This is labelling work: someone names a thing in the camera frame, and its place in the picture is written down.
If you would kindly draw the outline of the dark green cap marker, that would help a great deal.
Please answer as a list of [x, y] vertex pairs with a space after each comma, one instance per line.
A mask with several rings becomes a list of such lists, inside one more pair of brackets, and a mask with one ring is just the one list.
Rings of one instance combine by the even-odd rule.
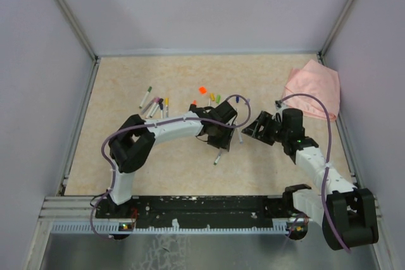
[[222, 155], [222, 151], [220, 150], [220, 151], [218, 152], [218, 155], [217, 155], [217, 157], [216, 157], [214, 163], [213, 163], [215, 166], [218, 164], [218, 162], [219, 162], [219, 160], [220, 160], [220, 158], [221, 158], [221, 155]]

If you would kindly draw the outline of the lilac cap paint marker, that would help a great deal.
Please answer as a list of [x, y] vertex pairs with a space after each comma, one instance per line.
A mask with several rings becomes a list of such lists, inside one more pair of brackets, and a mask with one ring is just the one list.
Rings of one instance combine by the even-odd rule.
[[238, 135], [238, 139], [239, 139], [239, 144], [243, 144], [244, 141], [242, 138], [242, 132], [241, 132], [240, 128], [236, 128], [236, 130], [237, 130], [237, 135]]

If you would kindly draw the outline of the orange highlighter cap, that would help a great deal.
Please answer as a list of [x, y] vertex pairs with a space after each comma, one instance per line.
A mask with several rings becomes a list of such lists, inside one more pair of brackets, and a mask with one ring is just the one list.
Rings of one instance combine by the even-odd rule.
[[199, 87], [199, 91], [201, 94], [205, 94], [207, 92], [205, 87]]

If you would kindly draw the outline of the yellow cap paint marker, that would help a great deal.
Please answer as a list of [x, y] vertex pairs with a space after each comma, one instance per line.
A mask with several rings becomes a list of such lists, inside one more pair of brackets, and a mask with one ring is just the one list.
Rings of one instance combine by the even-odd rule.
[[169, 98], [165, 98], [165, 118], [169, 117]]

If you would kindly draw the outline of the green cap white marker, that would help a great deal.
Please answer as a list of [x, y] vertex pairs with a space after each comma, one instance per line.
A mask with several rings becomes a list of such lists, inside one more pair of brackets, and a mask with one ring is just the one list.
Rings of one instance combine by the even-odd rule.
[[153, 87], [149, 86], [148, 89], [146, 90], [146, 93], [144, 94], [140, 104], [139, 104], [139, 109], [142, 109], [144, 107], [144, 104], [146, 103], [147, 98], [149, 97], [149, 94], [151, 93]]

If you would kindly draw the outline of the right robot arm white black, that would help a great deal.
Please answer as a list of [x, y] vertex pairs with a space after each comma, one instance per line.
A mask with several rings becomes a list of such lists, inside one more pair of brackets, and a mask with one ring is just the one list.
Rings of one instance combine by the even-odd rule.
[[282, 202], [287, 215], [303, 213], [319, 224], [332, 250], [378, 242], [373, 194], [347, 181], [327, 162], [318, 144], [306, 136], [301, 110], [279, 109], [274, 115], [263, 111], [242, 133], [268, 145], [281, 143], [284, 153], [318, 188], [315, 192], [304, 184], [287, 187]]

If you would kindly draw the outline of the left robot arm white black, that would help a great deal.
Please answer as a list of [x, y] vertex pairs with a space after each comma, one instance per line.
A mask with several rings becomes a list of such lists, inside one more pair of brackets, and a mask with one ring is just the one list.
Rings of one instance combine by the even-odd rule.
[[110, 211], [120, 218], [130, 213], [135, 172], [145, 165], [154, 146], [206, 135], [208, 145], [229, 150], [236, 117], [237, 110], [227, 101], [216, 107], [191, 104], [185, 114], [172, 118], [144, 120], [138, 114], [130, 116], [108, 140], [113, 164]]

